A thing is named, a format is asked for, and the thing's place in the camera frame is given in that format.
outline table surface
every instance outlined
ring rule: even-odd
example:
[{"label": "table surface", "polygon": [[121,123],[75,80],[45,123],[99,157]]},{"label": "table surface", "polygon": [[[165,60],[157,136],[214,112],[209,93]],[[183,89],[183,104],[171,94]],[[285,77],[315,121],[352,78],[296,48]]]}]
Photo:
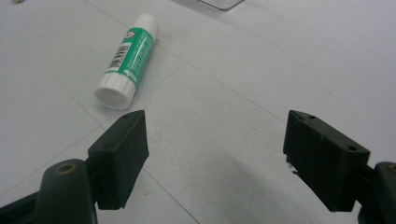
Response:
[{"label": "table surface", "polygon": [[[146,110],[150,156],[100,223],[357,223],[330,213],[282,153],[289,110],[396,161],[396,3],[247,0],[0,2],[0,206]],[[161,24],[132,105],[93,90],[142,12]]]}]

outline dark object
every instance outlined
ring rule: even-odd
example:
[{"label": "dark object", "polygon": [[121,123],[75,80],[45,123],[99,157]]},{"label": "dark object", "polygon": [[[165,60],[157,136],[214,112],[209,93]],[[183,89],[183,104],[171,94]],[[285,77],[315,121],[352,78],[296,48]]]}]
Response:
[{"label": "dark object", "polygon": [[100,209],[120,209],[149,156],[144,112],[122,116],[88,149]]},{"label": "dark object", "polygon": [[34,223],[97,223],[94,214],[84,161],[62,161],[47,169],[38,192]]},{"label": "dark object", "polygon": [[369,150],[315,116],[292,110],[283,152],[330,211],[350,212],[357,200],[360,223],[396,222],[395,163],[380,162],[373,170]]},{"label": "dark object", "polygon": [[43,176],[38,193],[0,208],[1,224],[97,223],[100,209],[124,207],[149,156],[145,112],[117,120],[88,150],[89,158],[62,161]]}]

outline glue stick label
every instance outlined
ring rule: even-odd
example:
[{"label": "glue stick label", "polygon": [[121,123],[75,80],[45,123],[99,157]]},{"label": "glue stick label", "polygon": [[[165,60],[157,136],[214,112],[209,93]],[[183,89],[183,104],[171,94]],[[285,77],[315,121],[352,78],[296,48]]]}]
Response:
[{"label": "glue stick label", "polygon": [[126,76],[137,88],[153,44],[154,40],[146,30],[141,28],[130,29],[126,33],[106,73],[118,73]]}]

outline glue stick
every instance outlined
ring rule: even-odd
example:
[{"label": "glue stick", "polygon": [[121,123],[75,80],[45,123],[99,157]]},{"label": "glue stick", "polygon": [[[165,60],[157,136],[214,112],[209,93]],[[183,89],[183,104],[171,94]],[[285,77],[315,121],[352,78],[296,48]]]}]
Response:
[{"label": "glue stick", "polygon": [[152,15],[142,13],[137,18],[95,89],[94,94],[103,105],[118,110],[130,106],[159,30]]}]

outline screw hole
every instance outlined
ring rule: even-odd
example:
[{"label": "screw hole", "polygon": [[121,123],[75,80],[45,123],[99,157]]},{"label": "screw hole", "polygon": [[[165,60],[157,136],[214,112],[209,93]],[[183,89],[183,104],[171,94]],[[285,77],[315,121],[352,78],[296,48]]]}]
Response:
[{"label": "screw hole", "polygon": [[358,150],[356,147],[353,146],[347,146],[347,149],[351,150],[351,151],[356,151]]},{"label": "screw hole", "polygon": [[76,165],[73,163],[67,163],[56,168],[56,173],[58,175],[67,175],[73,172],[74,170],[76,170]]}]

